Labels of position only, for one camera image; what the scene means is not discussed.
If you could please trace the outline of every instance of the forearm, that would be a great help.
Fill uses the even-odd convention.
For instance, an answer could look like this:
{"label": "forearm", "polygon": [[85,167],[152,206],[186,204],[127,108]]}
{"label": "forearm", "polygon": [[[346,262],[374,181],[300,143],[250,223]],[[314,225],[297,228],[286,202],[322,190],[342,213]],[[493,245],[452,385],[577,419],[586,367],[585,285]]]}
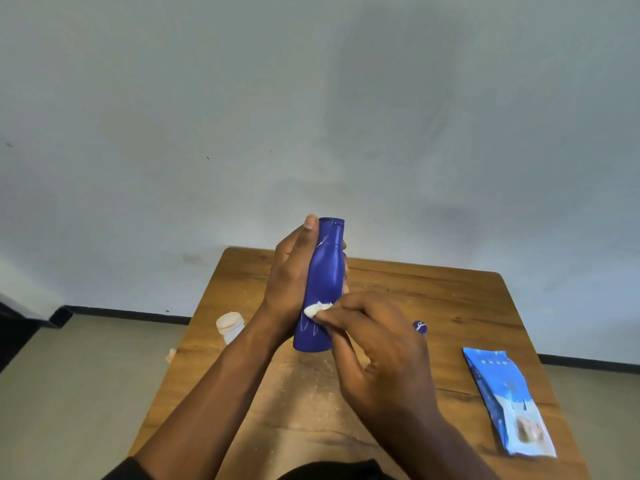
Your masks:
{"label": "forearm", "polygon": [[155,480],[216,475],[278,346],[265,313],[254,315],[136,454]]}
{"label": "forearm", "polygon": [[413,480],[499,480],[462,434],[438,412],[424,420],[398,417],[384,449]]}

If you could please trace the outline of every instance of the blue bottle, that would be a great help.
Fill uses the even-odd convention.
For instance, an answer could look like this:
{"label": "blue bottle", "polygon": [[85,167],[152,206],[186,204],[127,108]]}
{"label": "blue bottle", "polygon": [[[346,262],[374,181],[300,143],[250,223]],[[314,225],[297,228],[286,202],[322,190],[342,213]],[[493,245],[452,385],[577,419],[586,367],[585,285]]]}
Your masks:
{"label": "blue bottle", "polygon": [[[335,303],[341,297],[344,285],[343,236],[344,220],[320,218],[318,244],[309,265],[302,310],[318,302]],[[293,348],[300,352],[323,352],[331,348],[331,337],[322,325],[310,320],[302,311],[293,334]]]}

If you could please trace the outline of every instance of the fingernail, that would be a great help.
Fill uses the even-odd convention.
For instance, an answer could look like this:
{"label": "fingernail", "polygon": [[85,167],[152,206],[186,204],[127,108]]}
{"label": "fingernail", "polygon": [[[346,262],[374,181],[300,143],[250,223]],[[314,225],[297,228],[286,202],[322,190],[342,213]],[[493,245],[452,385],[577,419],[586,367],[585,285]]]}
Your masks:
{"label": "fingernail", "polygon": [[313,214],[309,214],[305,219],[305,229],[313,229],[316,226],[317,217]]}

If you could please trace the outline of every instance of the floor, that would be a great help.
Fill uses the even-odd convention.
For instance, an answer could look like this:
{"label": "floor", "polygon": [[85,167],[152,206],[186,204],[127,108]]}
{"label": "floor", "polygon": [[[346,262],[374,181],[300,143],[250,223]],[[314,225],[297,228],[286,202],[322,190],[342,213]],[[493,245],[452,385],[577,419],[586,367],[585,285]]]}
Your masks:
{"label": "floor", "polygon": [[[186,327],[75,315],[0,374],[3,480],[99,479],[123,459]],[[546,366],[594,480],[637,478],[640,376]]]}

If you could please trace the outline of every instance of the wooden table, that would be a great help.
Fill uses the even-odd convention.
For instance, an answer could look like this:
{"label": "wooden table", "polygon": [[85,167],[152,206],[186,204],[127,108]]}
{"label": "wooden table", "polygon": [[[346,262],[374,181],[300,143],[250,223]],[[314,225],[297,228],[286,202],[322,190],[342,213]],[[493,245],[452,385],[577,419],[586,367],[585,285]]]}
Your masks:
{"label": "wooden table", "polygon": [[[236,311],[248,320],[256,311],[272,257],[272,251],[225,250],[131,453],[155,432],[224,348],[216,319]],[[409,321],[428,324],[426,339],[440,409],[501,478],[589,478],[499,274],[354,258],[348,264],[351,291],[384,293]],[[556,446],[557,460],[511,458],[502,450],[463,346],[507,351],[527,379]],[[331,352],[300,353],[286,342],[274,356],[218,478],[274,479],[310,461],[368,458],[375,458],[386,473],[406,478],[341,398]]]}

